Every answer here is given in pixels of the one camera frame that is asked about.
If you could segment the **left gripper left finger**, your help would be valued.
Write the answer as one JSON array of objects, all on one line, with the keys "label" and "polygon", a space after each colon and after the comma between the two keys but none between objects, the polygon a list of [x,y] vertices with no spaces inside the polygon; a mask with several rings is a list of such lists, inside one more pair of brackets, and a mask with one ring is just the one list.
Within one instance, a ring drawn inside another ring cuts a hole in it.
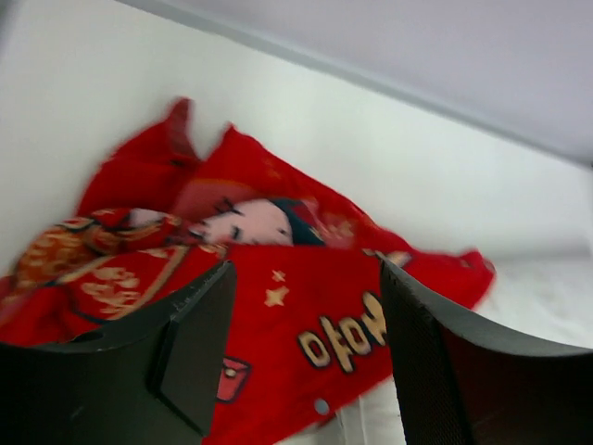
[{"label": "left gripper left finger", "polygon": [[198,444],[212,425],[236,289],[223,262],[69,343],[1,347],[5,444]]}]

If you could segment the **white pillow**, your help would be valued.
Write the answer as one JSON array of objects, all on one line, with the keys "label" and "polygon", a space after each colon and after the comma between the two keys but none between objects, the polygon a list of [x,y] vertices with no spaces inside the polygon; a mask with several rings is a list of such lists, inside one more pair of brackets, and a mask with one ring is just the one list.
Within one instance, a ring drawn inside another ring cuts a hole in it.
[{"label": "white pillow", "polygon": [[[592,259],[497,261],[477,311],[527,334],[592,347]],[[337,412],[334,444],[403,444],[391,377]]]}]

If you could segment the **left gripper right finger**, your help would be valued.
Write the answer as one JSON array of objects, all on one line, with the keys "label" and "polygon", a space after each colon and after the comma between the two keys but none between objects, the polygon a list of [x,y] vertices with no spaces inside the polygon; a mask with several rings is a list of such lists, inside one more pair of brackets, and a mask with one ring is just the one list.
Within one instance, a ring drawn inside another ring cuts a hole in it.
[{"label": "left gripper right finger", "polygon": [[407,443],[591,443],[590,349],[490,321],[380,262]]}]

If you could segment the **red printed pillowcase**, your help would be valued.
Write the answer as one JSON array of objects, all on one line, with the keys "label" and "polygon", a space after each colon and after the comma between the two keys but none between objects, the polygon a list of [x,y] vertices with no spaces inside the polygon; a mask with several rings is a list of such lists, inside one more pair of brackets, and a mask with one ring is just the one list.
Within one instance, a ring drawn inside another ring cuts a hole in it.
[{"label": "red printed pillowcase", "polygon": [[237,295],[211,444],[272,444],[324,421],[390,374],[383,253],[471,308],[495,273],[482,255],[422,252],[234,127],[208,159],[192,103],[116,148],[76,216],[27,248],[1,295],[1,338],[65,342],[167,297],[218,261]]}]

